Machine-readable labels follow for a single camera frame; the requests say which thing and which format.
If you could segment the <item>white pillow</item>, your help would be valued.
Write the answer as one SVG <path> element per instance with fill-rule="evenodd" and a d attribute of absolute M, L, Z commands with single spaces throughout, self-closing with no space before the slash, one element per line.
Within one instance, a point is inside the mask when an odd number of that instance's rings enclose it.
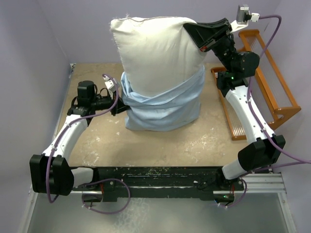
<path fill-rule="evenodd" d="M 145 97 L 172 89 L 193 76 L 205 53 L 184 29 L 187 17 L 125 17 L 110 22 L 131 88 Z"/>

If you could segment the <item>light blue pillowcase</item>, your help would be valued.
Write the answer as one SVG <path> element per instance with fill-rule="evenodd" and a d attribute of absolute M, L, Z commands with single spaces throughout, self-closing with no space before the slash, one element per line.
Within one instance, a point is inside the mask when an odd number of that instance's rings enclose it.
<path fill-rule="evenodd" d="M 123 72 L 121 98 L 126 111 L 125 127 L 132 131 L 166 132 L 195 121 L 200 115 L 200 95 L 205 85 L 205 67 L 188 80 L 154 97 L 135 92 Z"/>

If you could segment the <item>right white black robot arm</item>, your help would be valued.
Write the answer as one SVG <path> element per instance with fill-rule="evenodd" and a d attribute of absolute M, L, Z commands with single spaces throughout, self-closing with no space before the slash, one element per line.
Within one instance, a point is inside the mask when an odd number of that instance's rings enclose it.
<path fill-rule="evenodd" d="M 186 32 L 201 52 L 213 51 L 226 68 L 219 72 L 218 90 L 233 107 L 240 120 L 248 145 L 238 152 L 238 158 L 222 167 L 216 178 L 221 190 L 233 185 L 233 179 L 257 168 L 274 164 L 285 146 L 285 138 L 268 126 L 250 93 L 250 78 L 259 66 L 259 56 L 252 51 L 239 52 L 233 33 L 248 26 L 248 20 L 226 18 L 213 23 L 185 23 Z"/>

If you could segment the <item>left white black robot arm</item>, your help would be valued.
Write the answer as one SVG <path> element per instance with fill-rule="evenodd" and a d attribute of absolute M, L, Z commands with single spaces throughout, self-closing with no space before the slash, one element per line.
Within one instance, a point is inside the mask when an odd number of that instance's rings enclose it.
<path fill-rule="evenodd" d="M 67 196 L 73 188 L 84 185 L 95 190 L 100 178 L 91 167 L 70 167 L 68 159 L 82 133 L 94 117 L 110 112 L 113 116 L 128 109 L 119 97 L 120 83 L 114 78 L 104 77 L 105 96 L 93 81 L 81 81 L 77 95 L 67 111 L 65 123 L 51 144 L 39 155 L 30 159 L 33 190 L 48 196 Z"/>

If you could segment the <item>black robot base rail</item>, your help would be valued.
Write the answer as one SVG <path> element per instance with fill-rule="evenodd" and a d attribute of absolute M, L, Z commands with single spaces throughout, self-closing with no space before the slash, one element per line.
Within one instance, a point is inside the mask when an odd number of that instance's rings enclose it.
<path fill-rule="evenodd" d="M 103 194 L 104 202 L 126 197 L 232 201 L 235 191 L 244 190 L 240 179 L 225 179 L 220 166 L 102 166 L 93 170 L 93 184 L 73 190 Z"/>

